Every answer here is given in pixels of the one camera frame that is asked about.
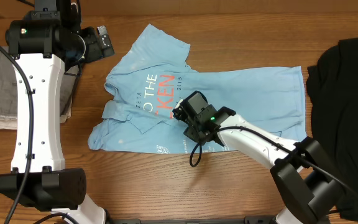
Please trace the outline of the light blue printed t-shirt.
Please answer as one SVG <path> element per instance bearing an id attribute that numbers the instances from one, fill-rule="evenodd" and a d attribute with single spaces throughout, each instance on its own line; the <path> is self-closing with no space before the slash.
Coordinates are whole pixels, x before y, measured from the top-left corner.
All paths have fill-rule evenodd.
<path id="1" fill-rule="evenodd" d="M 89 148 L 189 153 L 195 144 L 173 109 L 194 91 L 215 108 L 228 107 L 277 136 L 297 141 L 306 137 L 300 67 L 200 73 L 187 65 L 189 52 L 189 44 L 148 25 L 106 78 L 104 87 L 113 99 L 88 139 Z"/>

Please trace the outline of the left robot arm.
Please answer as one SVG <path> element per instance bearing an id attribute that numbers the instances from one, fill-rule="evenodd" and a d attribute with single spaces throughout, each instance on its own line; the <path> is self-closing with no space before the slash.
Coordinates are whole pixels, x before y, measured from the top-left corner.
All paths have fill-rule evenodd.
<path id="1" fill-rule="evenodd" d="M 36 1 L 6 31 L 17 80 L 17 137 L 0 193 L 67 223 L 111 223 L 86 193 L 86 174 L 68 169 L 60 142 L 60 90 L 69 69 L 112 56 L 105 27 L 81 27 L 78 1 Z"/>

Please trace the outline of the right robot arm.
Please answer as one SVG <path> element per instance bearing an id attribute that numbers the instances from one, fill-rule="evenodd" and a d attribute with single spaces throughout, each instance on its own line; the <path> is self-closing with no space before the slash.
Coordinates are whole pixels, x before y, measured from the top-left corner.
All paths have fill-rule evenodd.
<path id="1" fill-rule="evenodd" d="M 318 141 L 285 139 L 247 122 L 227 107 L 216 110 L 195 91 L 180 100 L 173 117 L 187 124 L 185 136 L 201 148 L 214 141 L 266 167 L 285 204 L 271 223 L 329 223 L 329 213 L 346 193 L 338 168 Z"/>

